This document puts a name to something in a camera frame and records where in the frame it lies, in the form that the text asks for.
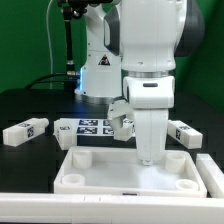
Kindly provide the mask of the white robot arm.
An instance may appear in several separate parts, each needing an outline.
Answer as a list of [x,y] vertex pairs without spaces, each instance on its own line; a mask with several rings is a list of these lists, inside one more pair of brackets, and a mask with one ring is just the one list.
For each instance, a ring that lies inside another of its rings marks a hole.
[[165,149],[168,110],[174,105],[175,59],[191,54],[204,35],[196,0],[116,0],[105,13],[89,7],[87,61],[76,94],[94,103],[112,101],[114,129],[134,116],[138,158],[145,165]]

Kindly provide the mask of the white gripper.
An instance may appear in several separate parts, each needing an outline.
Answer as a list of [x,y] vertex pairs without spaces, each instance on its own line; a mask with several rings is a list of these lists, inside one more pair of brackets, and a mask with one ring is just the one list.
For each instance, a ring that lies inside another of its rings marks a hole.
[[123,120],[132,120],[134,114],[137,155],[146,166],[159,160],[165,150],[169,115],[167,108],[174,105],[174,84],[173,76],[127,76],[123,79],[123,94],[128,102],[122,99],[109,104],[107,121],[113,130],[121,129]]

